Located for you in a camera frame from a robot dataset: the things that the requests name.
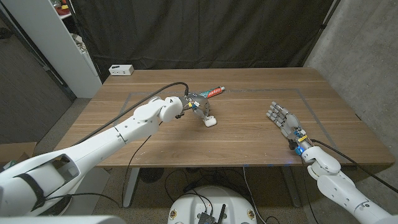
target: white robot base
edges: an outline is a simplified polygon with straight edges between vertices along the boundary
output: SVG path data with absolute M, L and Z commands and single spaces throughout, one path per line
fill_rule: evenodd
M 191 190 L 178 198 L 172 205 L 168 217 L 168 224 L 197 224 L 200 222 L 202 213 L 205 212 L 205 205 L 198 195 L 206 197 L 213 205 L 213 221 L 222 224 L 256 224 L 256 215 L 252 205 L 240 194 L 226 187 L 202 186 Z M 211 205 L 203 198 L 206 204 L 207 214 L 210 215 Z M 220 215 L 225 204 L 224 214 Z

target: black cable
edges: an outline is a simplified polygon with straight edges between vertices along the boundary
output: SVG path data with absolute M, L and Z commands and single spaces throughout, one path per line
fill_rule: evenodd
M 184 196 L 184 195 L 196 195 L 196 196 L 203 197 L 204 199 L 206 199 L 206 200 L 210 203 L 210 206 L 211 206 L 210 216 L 213 215 L 213 204 L 211 203 L 211 201 L 210 201 L 208 198 L 206 198 L 206 197 L 203 196 L 203 195 L 196 194 L 196 193 L 185 193 L 185 194 L 183 194 L 183 195 L 180 195 L 176 200 L 178 200 L 180 197 L 182 197 L 182 196 Z
M 319 224 L 319 223 L 318 223 L 318 220 L 317 220 L 317 218 L 315 217 L 315 214 L 314 214 L 314 212 L 313 212 L 313 210 L 312 210 L 312 206 L 311 206 L 311 202 L 310 202 L 310 196 L 308 195 L 307 183 L 306 183 L 306 181 L 305 181 L 305 172 L 306 172 L 306 170 L 305 170 L 304 161 L 303 161 L 302 158 L 301 158 L 301 163 L 302 163 L 302 165 L 303 165 L 303 180 L 304 180 L 305 193 L 307 194 L 308 204 L 310 205 L 310 209 L 311 209 L 311 213 L 312 213 L 313 218 L 315 219 L 316 223 Z
M 167 196 L 169 196 L 169 199 L 171 199 L 171 201 L 174 203 L 175 202 L 175 200 L 173 200 L 173 198 L 171 197 L 171 195 L 169 194 L 169 191 L 167 190 L 167 179 L 173 174 L 173 173 L 175 173 L 175 172 L 177 172 L 177 171 L 180 171 L 180 172 L 183 172 L 184 173 L 184 175 L 185 175 L 185 180 L 187 181 L 187 184 L 189 185 L 189 181 L 188 181 L 188 176 L 187 176 L 187 173 L 185 173 L 185 171 L 184 170 L 181 170 L 181 169 L 177 169 L 177 170 L 175 170 L 175 171 L 173 171 L 173 172 L 171 172 L 171 173 L 169 173 L 168 175 L 167 175 L 167 177 L 166 177 L 166 179 L 164 180 L 164 189 L 165 189 L 165 191 L 166 191 L 166 193 L 167 193 Z M 205 203 L 205 201 L 199 196 L 199 198 L 200 198 L 200 200 L 203 202 L 203 204 L 204 204 L 204 206 L 205 206 L 205 213 L 207 214 L 207 206 L 206 206 L 206 203 Z
M 120 206 L 115 199 L 113 199 L 113 198 L 111 198 L 109 196 L 106 196 L 106 195 L 103 195 L 103 194 L 97 194 L 97 193 L 66 194 L 66 195 L 60 195 L 60 196 L 46 198 L 45 200 L 48 201 L 48 200 L 52 200 L 52 199 L 56 199 L 56 198 L 72 197 L 72 196 L 79 196 L 79 195 L 97 195 L 97 196 L 105 197 L 105 198 L 111 200 L 112 202 L 114 202 L 116 205 L 118 205 L 119 208 L 122 208 L 122 206 Z
M 136 152 L 132 155 L 132 157 L 131 157 L 131 159 L 130 159 L 130 162 L 129 162 L 129 165 L 127 165 L 126 173 L 124 174 L 123 186 L 122 186 L 122 202 L 123 202 L 123 199 L 124 199 L 124 185 L 126 184 L 127 173 L 129 172 L 129 168 L 130 168 L 130 164 L 131 164 L 132 158 L 134 158 L 134 156 L 137 154 L 138 150 L 139 150 L 142 146 L 144 146 L 144 144 L 149 140 L 149 138 L 150 138 L 151 136 L 152 136 L 152 135 L 150 135 L 150 136 L 138 147 L 138 149 L 136 150 Z
M 205 172 L 209 172 L 209 173 L 212 173 L 212 174 L 203 174 L 203 173 L 201 172 L 201 169 L 203 169 L 203 171 L 205 171 Z M 220 175 L 220 173 L 218 173 L 218 170 L 217 170 L 217 169 L 214 169 L 214 170 L 206 170 L 206 169 L 204 169 L 204 168 L 200 168 L 199 172 L 200 172 L 200 174 L 201 174 L 201 179 L 199 179 L 199 180 L 197 180 L 197 181 L 201 181 L 202 179 L 205 179 L 207 182 L 209 182 L 209 183 L 211 183 L 211 184 L 222 185 L 222 186 L 224 186 L 224 187 L 233 189 L 234 191 L 236 191 L 236 192 L 239 193 L 240 195 L 243 195 L 243 196 L 245 196 L 245 197 L 250 197 L 250 193 L 249 193 L 249 191 L 247 190 L 247 188 L 246 188 L 246 187 L 243 187 L 243 186 L 241 186 L 241 185 L 237 185 L 237 184 L 232 183 L 232 182 L 228 179 L 228 175 L 226 174 L 225 171 L 232 171 L 232 172 L 235 172 L 235 173 L 239 174 L 239 175 L 242 177 L 242 180 L 244 181 L 244 177 L 243 177 L 243 175 L 242 175 L 241 173 L 239 173 L 238 171 L 236 171 L 236 170 L 234 170 L 234 169 L 226 169 L 226 168 L 224 168 L 224 167 L 222 167 L 221 170 L 224 172 L 225 177 L 223 177 L 222 175 Z
M 253 202 L 253 207 L 254 207 L 256 213 L 259 215 L 259 218 L 263 222 L 263 224 L 267 224 L 267 222 L 262 218 L 261 214 L 259 213 L 259 211 L 257 209 L 257 206 L 256 206 L 256 203 L 254 202 L 254 198 L 253 198 L 253 195 L 251 193 L 248 180 L 246 179 L 246 171 L 244 170 L 244 166 L 242 167 L 242 169 L 243 169 L 244 182 L 246 183 L 246 186 L 248 187 L 248 190 L 250 192 L 250 197 L 251 197 L 251 201 Z
M 91 138 L 93 135 L 95 135 L 96 133 L 98 133 L 99 131 L 101 131 L 102 129 L 106 128 L 108 125 L 112 124 L 113 122 L 117 121 L 119 118 L 121 118 L 122 116 L 124 116 L 126 113 L 130 112 L 132 109 L 136 108 L 137 106 L 139 106 L 141 103 L 145 102 L 146 100 L 149 100 L 150 98 L 152 98 L 153 96 L 155 96 L 156 94 L 160 93 L 161 91 L 174 86 L 174 85 L 185 85 L 185 96 L 188 95 L 188 85 L 184 82 L 175 82 L 175 83 L 171 83 L 168 84 L 166 86 L 163 86 L 162 88 L 156 90 L 155 92 L 151 93 L 149 96 L 145 97 L 144 99 L 138 101 L 138 103 L 136 103 L 135 105 L 132 105 L 130 108 L 128 108 L 127 110 L 123 111 L 121 114 L 117 115 L 115 118 L 113 118 L 112 120 L 108 121 L 106 124 L 102 125 L 101 127 L 99 127 L 97 130 L 93 131 L 92 133 L 89 133 L 87 136 L 85 136 L 84 138 L 82 138 L 81 140 L 79 140 L 78 142 L 76 142 L 73 146 L 82 143 L 83 141 L 86 141 L 87 139 Z
M 276 218 L 276 217 L 273 217 L 273 216 L 268 216 L 267 218 L 266 218 L 266 222 L 268 221 L 268 219 L 269 218 L 275 218 L 276 219 L 276 221 L 278 222 L 278 224 L 279 224 L 279 220 Z
M 198 192 L 195 189 L 192 189 L 194 191 L 195 194 L 199 195 Z M 203 198 L 201 196 L 199 196 L 200 200 L 203 202 L 203 205 L 205 206 L 205 214 L 207 214 L 207 206 L 205 201 L 203 200 Z
M 185 174 L 185 179 L 187 180 L 187 184 L 189 184 L 188 176 L 187 176 L 187 174 L 184 172 L 184 170 L 177 169 L 177 170 L 175 170 L 175 171 L 173 171 L 173 172 L 171 172 L 171 173 L 169 173 L 169 174 L 167 175 L 166 179 L 164 180 L 164 189 L 166 190 L 167 196 L 169 196 L 169 199 L 170 199 L 173 203 L 175 202 L 175 200 L 171 197 L 171 195 L 169 194 L 169 191 L 167 190 L 167 179 L 169 179 L 169 177 L 170 177 L 173 173 L 175 173 L 175 172 L 177 172 L 177 171 L 181 171 L 181 172 L 183 172 L 183 173 Z
M 325 146 L 325 147 L 327 147 L 327 148 L 329 148 L 329 149 L 335 151 L 337 154 L 343 156 L 344 158 L 346 158 L 347 160 L 349 160 L 350 162 L 352 162 L 354 165 L 356 165 L 358 168 L 360 168 L 361 170 L 363 170 L 365 173 L 369 174 L 371 177 L 373 177 L 373 178 L 375 178 L 376 180 L 380 181 L 380 183 L 384 184 L 386 187 L 390 188 L 390 189 L 393 190 L 395 193 L 398 193 L 398 189 L 396 189 L 395 187 L 391 186 L 390 184 L 388 184 L 388 183 L 385 182 L 384 180 L 380 179 L 378 176 L 372 174 L 372 173 L 371 173 L 370 171 L 368 171 L 366 168 L 364 168 L 363 166 L 359 165 L 357 162 L 355 162 L 354 160 L 352 160 L 350 157 L 344 155 L 344 154 L 343 154 L 342 152 L 340 152 L 339 150 L 334 149 L 333 147 L 328 146 L 327 144 L 325 144 L 325 143 L 323 143 L 323 142 L 321 142 L 321 141 L 318 141 L 318 140 L 316 140 L 316 139 L 311 139 L 311 141 L 312 141 L 312 142 L 319 143 L 319 144 L 321 144 L 321 145 L 323 145 L 323 146 Z

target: cardboard box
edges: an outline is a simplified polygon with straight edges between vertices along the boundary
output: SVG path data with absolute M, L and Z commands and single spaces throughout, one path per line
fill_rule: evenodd
M 0 144 L 0 172 L 10 161 L 22 162 L 33 155 L 36 142 Z

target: white box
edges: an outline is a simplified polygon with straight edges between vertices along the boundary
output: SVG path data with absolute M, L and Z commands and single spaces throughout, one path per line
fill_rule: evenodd
M 109 68 L 111 75 L 131 75 L 133 71 L 132 65 L 112 65 Z

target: toothpaste tube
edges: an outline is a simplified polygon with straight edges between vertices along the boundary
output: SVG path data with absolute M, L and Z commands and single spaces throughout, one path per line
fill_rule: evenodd
M 208 99 L 209 99 L 209 98 L 212 97 L 212 96 L 215 96 L 215 95 L 217 95 L 217 94 L 222 93 L 224 90 L 225 90 L 225 87 L 219 86 L 219 87 L 217 87 L 217 88 L 214 88 L 214 89 L 208 90 L 208 91 L 206 91 L 206 92 L 200 93 L 200 95 L 201 95 L 201 96 L 204 96 L 205 98 L 208 98 Z

